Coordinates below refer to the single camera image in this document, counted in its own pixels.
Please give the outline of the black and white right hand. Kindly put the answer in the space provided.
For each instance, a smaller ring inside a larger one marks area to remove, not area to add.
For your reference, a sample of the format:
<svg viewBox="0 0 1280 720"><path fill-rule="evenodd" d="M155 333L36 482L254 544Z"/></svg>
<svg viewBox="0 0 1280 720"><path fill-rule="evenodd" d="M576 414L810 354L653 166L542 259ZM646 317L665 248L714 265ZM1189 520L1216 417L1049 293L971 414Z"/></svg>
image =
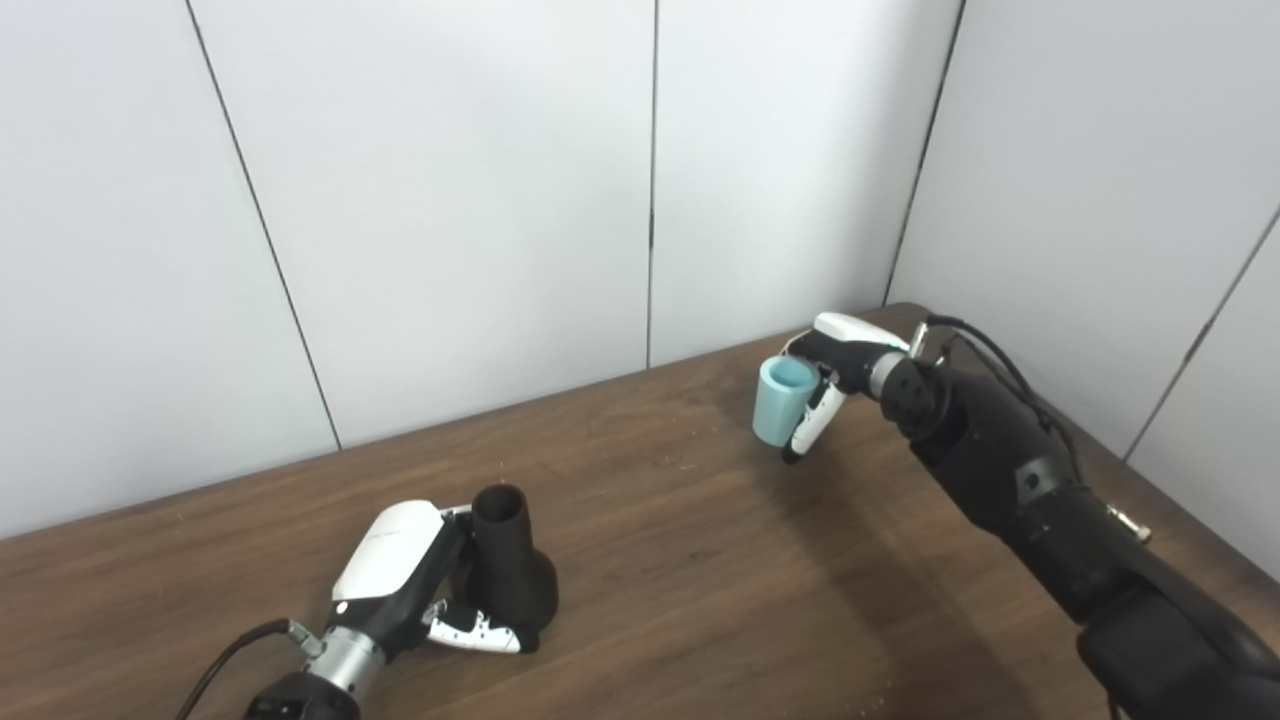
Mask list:
<svg viewBox="0 0 1280 720"><path fill-rule="evenodd" d="M861 318L824 311L815 316L809 331L792 337L780 355L806 363L819 377L781 451L783 461L794 465L805 457L849 397L865 395L878 400L887 373L909 355L909 345Z"/></svg>

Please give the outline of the black and white left hand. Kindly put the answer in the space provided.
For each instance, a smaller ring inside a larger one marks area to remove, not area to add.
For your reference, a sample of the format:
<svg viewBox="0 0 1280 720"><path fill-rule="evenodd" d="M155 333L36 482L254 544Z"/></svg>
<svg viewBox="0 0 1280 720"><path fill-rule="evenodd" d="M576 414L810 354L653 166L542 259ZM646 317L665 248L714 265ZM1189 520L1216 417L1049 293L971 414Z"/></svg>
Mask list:
<svg viewBox="0 0 1280 720"><path fill-rule="evenodd" d="M442 587L477 561L472 509L410 500L384 509L332 591L324 650L346 642L390 662L424 642L485 653L535 653L536 632L503 623Z"/></svg>

